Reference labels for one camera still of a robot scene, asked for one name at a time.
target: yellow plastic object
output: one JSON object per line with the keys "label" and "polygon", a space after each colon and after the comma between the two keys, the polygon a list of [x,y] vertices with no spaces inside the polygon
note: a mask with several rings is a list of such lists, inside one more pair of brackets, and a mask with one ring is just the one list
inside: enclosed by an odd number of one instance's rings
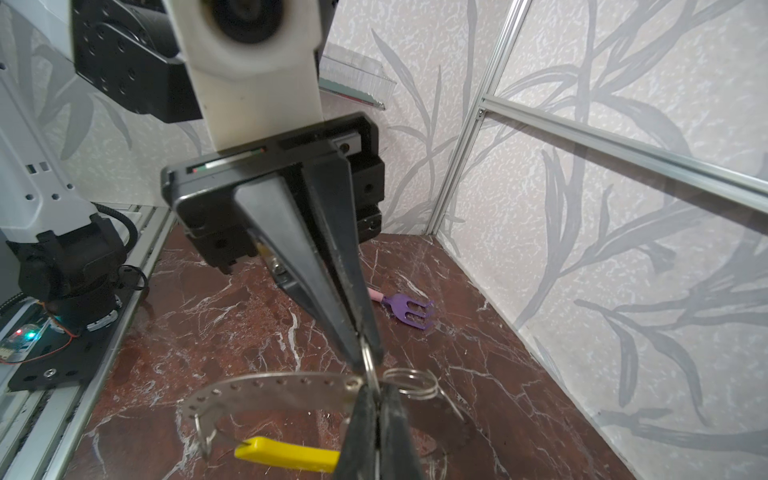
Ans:
{"label": "yellow plastic object", "polygon": [[339,453],[335,450],[302,447],[293,443],[278,442],[267,437],[253,437],[245,440],[244,443],[248,445],[241,445],[235,449],[236,458],[270,467],[333,472],[339,461]]}

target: floral wallpaper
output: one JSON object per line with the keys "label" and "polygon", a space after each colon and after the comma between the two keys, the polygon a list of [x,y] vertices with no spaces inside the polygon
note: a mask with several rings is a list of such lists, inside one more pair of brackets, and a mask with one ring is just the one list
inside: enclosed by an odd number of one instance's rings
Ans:
{"label": "floral wallpaper", "polygon": [[[398,82],[386,111],[322,98],[327,118],[362,110],[379,125],[385,231],[424,230],[508,7],[508,0],[339,3],[329,41],[379,59]],[[125,111],[4,5],[0,48],[89,200],[161,205],[160,169],[212,151],[203,121],[168,125]]]}
{"label": "floral wallpaper", "polygon": [[[497,95],[766,178],[767,7],[533,0]],[[766,215],[491,115],[439,239],[638,478],[765,477]]]}

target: red wire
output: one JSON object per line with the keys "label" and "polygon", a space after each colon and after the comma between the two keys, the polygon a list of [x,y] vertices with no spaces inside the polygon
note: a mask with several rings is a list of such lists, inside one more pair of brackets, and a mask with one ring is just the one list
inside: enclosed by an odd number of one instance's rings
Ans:
{"label": "red wire", "polygon": [[59,322],[57,322],[56,318],[51,314],[51,312],[48,312],[48,309],[45,308],[45,304],[44,303],[40,303],[40,304],[43,306],[43,309],[45,309],[45,312],[48,314],[48,318],[50,318],[51,321],[53,323],[55,323],[58,328],[64,330],[65,333],[67,335],[69,335],[69,340],[63,346],[58,347],[53,352],[48,352],[45,355],[36,356],[34,359],[26,359],[26,360],[22,360],[21,362],[6,362],[5,360],[1,360],[0,359],[0,363],[2,363],[4,365],[20,365],[20,364],[26,363],[26,362],[34,362],[35,360],[39,360],[39,359],[44,358],[46,356],[53,355],[56,352],[62,351],[63,349],[67,348],[70,343],[72,343],[73,339],[76,339],[76,338],[79,337],[79,335],[72,335],[72,332],[70,332],[69,330],[65,329]]}

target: red marble surface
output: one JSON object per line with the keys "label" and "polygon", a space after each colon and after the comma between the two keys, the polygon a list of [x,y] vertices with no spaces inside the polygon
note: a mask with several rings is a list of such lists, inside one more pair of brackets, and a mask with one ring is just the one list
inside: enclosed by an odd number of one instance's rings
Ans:
{"label": "red marble surface", "polygon": [[[479,427],[447,468],[437,462],[430,476],[632,478],[433,238],[383,234],[361,246],[361,260],[370,286],[437,306],[434,326],[422,332],[375,305],[385,366],[439,372]],[[260,259],[234,270],[224,276],[206,266],[180,228],[171,232],[68,480],[330,478],[237,460],[226,447],[206,463],[177,411],[177,401],[224,376],[344,369],[315,321],[274,286]],[[323,412],[255,412],[227,428],[241,438],[338,448],[339,420]]]}

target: clear plastic container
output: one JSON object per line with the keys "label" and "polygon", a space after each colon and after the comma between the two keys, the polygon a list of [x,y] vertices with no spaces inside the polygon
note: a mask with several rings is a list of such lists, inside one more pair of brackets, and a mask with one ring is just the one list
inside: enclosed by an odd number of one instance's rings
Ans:
{"label": "clear plastic container", "polygon": [[326,43],[320,59],[320,90],[385,110],[397,83],[378,60]]}

